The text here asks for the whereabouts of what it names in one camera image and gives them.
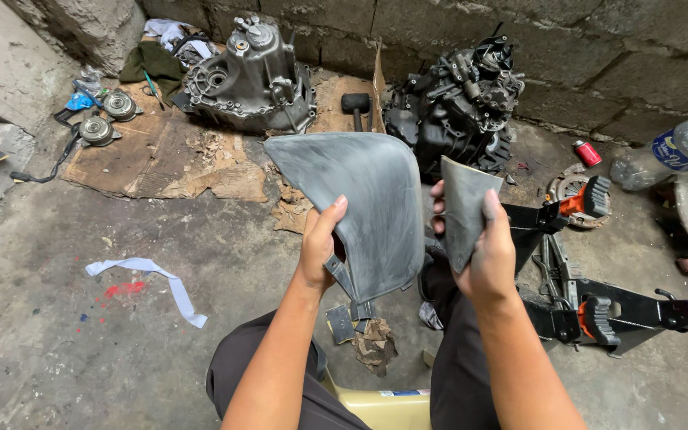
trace forearm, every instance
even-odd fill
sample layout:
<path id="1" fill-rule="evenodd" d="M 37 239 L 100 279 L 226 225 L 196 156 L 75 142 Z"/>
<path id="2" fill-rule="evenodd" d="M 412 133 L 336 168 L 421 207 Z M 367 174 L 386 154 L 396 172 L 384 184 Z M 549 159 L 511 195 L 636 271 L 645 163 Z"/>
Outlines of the forearm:
<path id="1" fill-rule="evenodd" d="M 475 306 L 503 429 L 586 428 L 518 295 Z"/>
<path id="2" fill-rule="evenodd" d="M 224 430 L 297 428 L 320 295 L 320 291 L 305 284 L 298 272 L 294 273 L 267 333 L 230 400 Z"/>

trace leg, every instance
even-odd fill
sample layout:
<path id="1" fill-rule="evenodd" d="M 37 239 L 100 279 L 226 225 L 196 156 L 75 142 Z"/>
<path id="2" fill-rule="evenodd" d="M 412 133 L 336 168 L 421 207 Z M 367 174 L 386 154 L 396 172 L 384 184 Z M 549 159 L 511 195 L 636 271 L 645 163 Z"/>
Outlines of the leg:
<path id="1" fill-rule="evenodd" d="M 235 388 L 238 387 L 248 362 L 262 342 L 275 311 L 239 326 L 228 334 L 216 348 L 205 391 L 222 419 L 227 411 Z M 336 430 L 368 430 L 360 418 L 349 412 L 338 400 L 317 382 L 317 367 L 312 353 L 307 357 L 307 372 L 301 402 L 300 429 L 331 428 Z"/>
<path id="2" fill-rule="evenodd" d="M 427 291 L 445 327 L 432 368 L 432 426 L 434 430 L 500 428 L 474 308 L 455 286 L 445 252 L 427 250 L 434 259 L 426 273 Z"/>

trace green cloth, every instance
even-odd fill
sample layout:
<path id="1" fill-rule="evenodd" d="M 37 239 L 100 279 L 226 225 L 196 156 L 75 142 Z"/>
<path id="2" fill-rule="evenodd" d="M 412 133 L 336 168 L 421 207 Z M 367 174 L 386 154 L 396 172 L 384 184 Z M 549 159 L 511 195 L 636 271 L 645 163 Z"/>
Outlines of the green cloth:
<path id="1" fill-rule="evenodd" d="M 158 83 L 161 100 L 171 107 L 171 96 L 179 91 L 189 68 L 183 66 L 177 57 L 166 51 L 157 41 L 142 41 L 129 51 L 119 81 L 125 83 L 146 80 L 143 69 Z"/>

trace concrete wall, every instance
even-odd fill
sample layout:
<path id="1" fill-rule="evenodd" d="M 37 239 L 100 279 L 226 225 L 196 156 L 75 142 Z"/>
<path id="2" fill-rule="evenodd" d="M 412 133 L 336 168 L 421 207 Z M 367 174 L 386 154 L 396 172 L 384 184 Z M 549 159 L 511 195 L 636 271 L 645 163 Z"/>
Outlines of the concrete wall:
<path id="1" fill-rule="evenodd" d="M 55 52 L 0 0 L 0 120 L 35 135 L 52 113 L 56 96 L 67 98 L 79 64 Z"/>
<path id="2" fill-rule="evenodd" d="M 116 28 L 120 22 L 134 27 L 140 19 L 133 0 L 92 0 L 102 11 L 118 6 L 119 18 L 104 26 L 97 21 L 108 20 L 108 13 L 84 11 L 91 19 L 80 18 L 69 0 L 7 1 L 34 17 L 27 20 L 41 34 L 62 40 L 70 33 L 63 40 L 67 51 L 80 58 L 75 42 L 107 71 L 119 65 L 121 55 L 107 44 L 121 44 L 128 34 Z M 297 33 L 302 61 L 364 77 L 371 75 L 381 38 L 385 75 L 397 79 L 425 70 L 444 52 L 476 45 L 503 21 L 503 33 L 516 44 L 514 67 L 528 79 L 520 116 L 632 142 L 645 142 L 688 118 L 688 2 L 681 0 L 139 2 L 151 18 L 189 22 L 218 41 L 232 31 L 235 15 L 271 18 L 286 37 Z M 108 31 L 104 39 L 94 25 Z"/>
<path id="3" fill-rule="evenodd" d="M 116 77 L 146 17 L 135 0 L 5 0 L 57 51 Z"/>

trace sticker label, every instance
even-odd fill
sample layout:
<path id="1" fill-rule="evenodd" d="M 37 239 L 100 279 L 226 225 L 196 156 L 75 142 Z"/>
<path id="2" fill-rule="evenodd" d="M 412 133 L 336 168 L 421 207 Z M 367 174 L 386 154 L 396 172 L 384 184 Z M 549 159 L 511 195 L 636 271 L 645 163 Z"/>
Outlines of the sticker label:
<path id="1" fill-rule="evenodd" d="M 379 391 L 384 397 L 395 396 L 429 396 L 432 393 L 430 389 L 404 389 L 402 391 Z"/>
<path id="2" fill-rule="evenodd" d="M 674 130 L 668 130 L 652 141 L 652 153 L 665 167 L 675 171 L 688 171 L 688 158 L 674 145 Z"/>

